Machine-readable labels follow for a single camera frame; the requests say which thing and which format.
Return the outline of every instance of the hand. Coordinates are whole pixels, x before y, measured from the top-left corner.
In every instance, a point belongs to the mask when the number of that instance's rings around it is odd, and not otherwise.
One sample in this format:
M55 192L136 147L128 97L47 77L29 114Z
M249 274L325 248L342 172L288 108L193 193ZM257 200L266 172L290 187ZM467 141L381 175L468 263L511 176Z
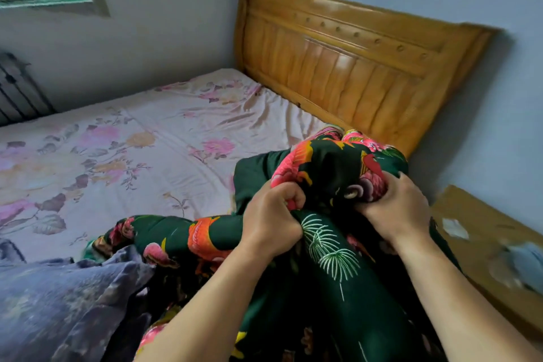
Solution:
M240 246L268 261L291 249L301 239L302 227L288 211L287 200L293 200L296 208L301 209L305 195L294 182L270 189L268 180L245 209Z
M358 203L355 209L400 253L405 244L429 237L430 208L423 193L407 175L400 173L398 179L393 174L383 173L387 193L376 202Z

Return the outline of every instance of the white wall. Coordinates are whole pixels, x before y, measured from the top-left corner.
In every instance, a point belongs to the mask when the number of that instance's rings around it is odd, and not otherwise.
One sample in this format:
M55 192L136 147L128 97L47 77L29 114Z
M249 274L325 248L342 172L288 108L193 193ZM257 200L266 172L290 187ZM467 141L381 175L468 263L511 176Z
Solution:
M110 18L0 9L0 50L60 110L230 67L237 0L106 0Z
M411 159L433 198L452 183L543 233L541 0L353 0L505 29Z

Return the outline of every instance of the bed sheet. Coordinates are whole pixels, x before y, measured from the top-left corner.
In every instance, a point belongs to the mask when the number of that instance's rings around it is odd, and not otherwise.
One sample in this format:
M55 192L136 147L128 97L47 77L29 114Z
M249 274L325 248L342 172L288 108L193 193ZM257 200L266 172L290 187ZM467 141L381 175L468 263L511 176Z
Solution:
M233 69L0 128L0 238L80 257L136 214L228 213L236 162L323 123Z

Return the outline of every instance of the headboard panel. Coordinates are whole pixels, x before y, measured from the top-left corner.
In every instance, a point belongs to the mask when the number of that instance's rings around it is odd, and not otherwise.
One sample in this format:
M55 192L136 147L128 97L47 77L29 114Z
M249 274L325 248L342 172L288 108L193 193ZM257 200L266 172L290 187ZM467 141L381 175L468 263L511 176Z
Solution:
M493 32L343 0L240 0L234 45L256 81L409 155Z

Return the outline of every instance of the cardboard box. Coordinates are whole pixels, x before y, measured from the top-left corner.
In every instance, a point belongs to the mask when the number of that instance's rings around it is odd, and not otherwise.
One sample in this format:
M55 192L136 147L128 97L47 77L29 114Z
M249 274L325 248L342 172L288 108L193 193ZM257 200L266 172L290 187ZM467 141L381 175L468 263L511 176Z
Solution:
M432 214L439 233L449 243L470 282L526 338L543 342L543 296L496 279L497 274L502 275L498 257L504 246L530 241L543 247L543 235L455 186L447 187L432 206ZM447 234L443 229L444 218L458 220L469 239Z

